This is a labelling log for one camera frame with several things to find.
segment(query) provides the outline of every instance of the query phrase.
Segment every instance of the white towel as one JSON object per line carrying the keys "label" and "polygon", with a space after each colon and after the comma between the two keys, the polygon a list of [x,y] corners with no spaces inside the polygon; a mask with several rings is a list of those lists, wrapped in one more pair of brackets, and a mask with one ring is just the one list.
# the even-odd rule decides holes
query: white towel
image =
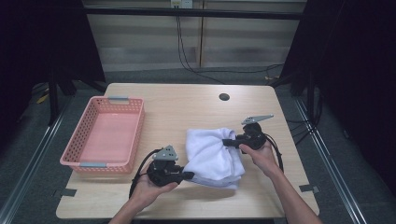
{"label": "white towel", "polygon": [[222,139],[235,139],[233,130],[187,130],[186,152],[189,162],[184,172],[194,172],[191,182],[220,189],[237,189],[245,173],[241,152],[225,147]]}

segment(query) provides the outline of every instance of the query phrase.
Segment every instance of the hand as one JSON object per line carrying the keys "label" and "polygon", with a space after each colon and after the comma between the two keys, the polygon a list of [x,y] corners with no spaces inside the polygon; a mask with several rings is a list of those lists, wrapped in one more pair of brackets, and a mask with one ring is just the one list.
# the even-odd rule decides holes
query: hand
{"label": "hand", "polygon": [[176,182],[170,183],[163,187],[156,186],[149,180],[147,175],[143,175],[147,172],[148,168],[149,165],[147,165],[140,173],[141,176],[137,180],[136,188],[134,189],[134,193],[131,195],[130,199],[130,201],[134,201],[136,204],[138,204],[139,207],[141,207],[141,210],[154,203],[160,194],[169,192],[178,186]]}
{"label": "hand", "polygon": [[275,169],[279,168],[276,164],[272,146],[269,141],[266,141],[258,150],[253,150],[251,147],[244,144],[241,144],[239,148],[251,157],[253,163],[257,165],[266,176],[271,177]]}

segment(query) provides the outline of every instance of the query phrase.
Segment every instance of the human arm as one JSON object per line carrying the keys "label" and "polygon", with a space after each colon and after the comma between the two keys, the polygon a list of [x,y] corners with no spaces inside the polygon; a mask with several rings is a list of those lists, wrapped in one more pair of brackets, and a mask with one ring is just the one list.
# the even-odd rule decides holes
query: human arm
{"label": "human arm", "polygon": [[124,204],[120,211],[110,220],[110,224],[129,224],[137,213],[141,212],[145,207],[154,203],[157,197],[165,192],[169,192],[177,187],[177,183],[173,182],[163,187],[154,185],[147,175],[141,175],[137,180],[136,188],[131,198]]}
{"label": "human arm", "polygon": [[246,152],[253,159],[253,163],[271,179],[290,224],[322,223],[277,166],[272,146],[268,141],[259,150],[253,150],[243,144],[239,148]]}

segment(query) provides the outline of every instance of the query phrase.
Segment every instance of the light wood surface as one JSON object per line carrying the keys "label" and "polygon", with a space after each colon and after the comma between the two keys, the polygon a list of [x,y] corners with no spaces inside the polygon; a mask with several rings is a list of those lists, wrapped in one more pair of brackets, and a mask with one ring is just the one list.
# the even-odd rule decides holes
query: light wood surface
{"label": "light wood surface", "polygon": [[[219,95],[227,93],[229,101]],[[145,101],[143,131],[130,175],[81,175],[73,172],[67,184],[76,189],[74,197],[63,196],[57,209],[59,218],[113,217],[128,199],[131,180],[148,153],[172,145],[178,165],[187,164],[185,153],[188,129],[230,128],[242,133],[241,121],[249,116],[274,114],[260,122],[265,133],[276,140],[285,166],[285,175],[308,205],[318,214],[312,191],[300,192],[308,184],[300,157],[293,144],[274,89],[264,86],[190,84],[111,84],[107,96],[134,96]],[[212,189],[183,181],[161,195],[136,218],[271,218],[284,212],[269,178],[242,155],[246,173],[239,189]]]}

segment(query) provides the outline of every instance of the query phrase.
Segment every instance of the person's left hand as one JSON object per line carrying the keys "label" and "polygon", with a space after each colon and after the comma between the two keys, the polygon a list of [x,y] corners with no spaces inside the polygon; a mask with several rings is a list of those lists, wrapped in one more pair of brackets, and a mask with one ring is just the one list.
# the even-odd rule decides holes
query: person's left hand
{"label": "person's left hand", "polygon": [[138,204],[141,210],[143,210],[145,207],[149,206],[150,204],[154,203],[154,201],[157,199],[157,197],[160,194],[169,192],[178,186],[176,182],[167,184],[163,187],[156,186],[149,180],[149,177],[147,175],[143,175],[147,172],[148,168],[149,168],[149,164],[140,173],[141,176],[137,180],[136,188],[134,188],[134,192],[131,195],[131,199],[130,199],[130,201],[132,200],[136,204]]}

